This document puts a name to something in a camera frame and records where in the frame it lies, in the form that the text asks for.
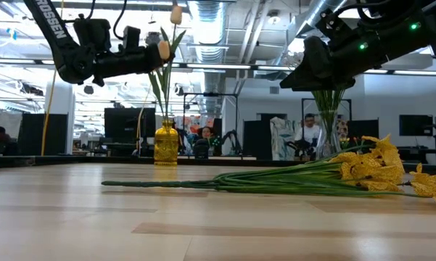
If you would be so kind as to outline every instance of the light wood tabletop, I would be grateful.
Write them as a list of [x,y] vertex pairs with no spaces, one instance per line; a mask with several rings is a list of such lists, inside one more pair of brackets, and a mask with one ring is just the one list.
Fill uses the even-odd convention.
[[431,199],[100,186],[105,180],[198,180],[249,169],[0,169],[0,261],[436,261]]

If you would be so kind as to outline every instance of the man in white shirt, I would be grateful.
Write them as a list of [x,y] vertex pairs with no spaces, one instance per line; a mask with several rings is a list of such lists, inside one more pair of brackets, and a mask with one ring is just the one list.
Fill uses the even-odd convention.
[[319,126],[314,124],[314,115],[308,113],[305,115],[305,122],[303,128],[300,128],[295,134],[295,141],[300,141],[304,139],[309,144],[312,144],[314,138],[316,139],[319,138],[319,133],[320,133]]

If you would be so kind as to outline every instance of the yellow glass vase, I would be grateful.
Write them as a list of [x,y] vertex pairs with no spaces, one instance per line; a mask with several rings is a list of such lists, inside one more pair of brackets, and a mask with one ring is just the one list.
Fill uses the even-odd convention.
[[163,120],[163,126],[155,132],[155,165],[176,166],[178,139],[171,120]]

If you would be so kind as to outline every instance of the yellow tulip bud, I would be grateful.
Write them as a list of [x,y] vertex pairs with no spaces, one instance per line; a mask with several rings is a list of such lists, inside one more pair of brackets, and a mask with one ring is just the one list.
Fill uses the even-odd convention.
[[169,43],[167,41],[160,41],[158,44],[158,52],[160,53],[161,59],[169,59],[169,56],[171,55],[169,51]]
[[182,23],[182,7],[174,6],[173,11],[171,11],[170,21],[174,25],[180,25]]

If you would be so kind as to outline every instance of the flower vase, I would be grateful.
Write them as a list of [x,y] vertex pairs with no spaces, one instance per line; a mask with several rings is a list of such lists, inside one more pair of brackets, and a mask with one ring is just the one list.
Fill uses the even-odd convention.
[[337,133],[337,111],[320,112],[320,133],[316,146],[316,159],[329,157],[342,149]]
[[155,132],[155,165],[177,165],[179,136],[172,126],[172,121],[163,120],[163,126]]

